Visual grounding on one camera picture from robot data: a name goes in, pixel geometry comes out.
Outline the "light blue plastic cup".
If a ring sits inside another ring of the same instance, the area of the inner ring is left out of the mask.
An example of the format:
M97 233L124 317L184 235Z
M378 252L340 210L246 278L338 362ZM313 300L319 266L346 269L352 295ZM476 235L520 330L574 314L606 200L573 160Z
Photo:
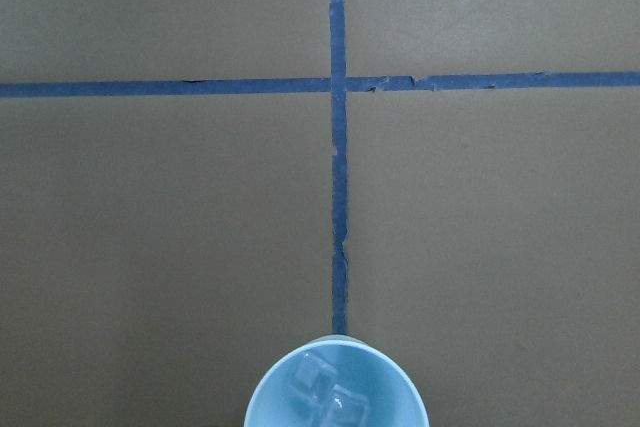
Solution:
M319 426L329 398L307 405L289 388L295 359L311 351L338 371L340 385L369 398L365 426L428 426L426 407L408 375L390 357L367 343L346 335L328 335L310 341L278 360L263 376L249 401L246 426Z

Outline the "ice cube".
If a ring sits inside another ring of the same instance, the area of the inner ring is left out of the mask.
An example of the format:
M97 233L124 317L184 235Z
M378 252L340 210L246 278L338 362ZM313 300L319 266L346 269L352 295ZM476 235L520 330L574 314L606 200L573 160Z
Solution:
M337 369L311 351L301 353L290 371L289 388L307 405L321 405L331 395L338 379Z
M364 427L367 424L370 410L371 405L367 396L337 385L332 390L318 425L322 427Z

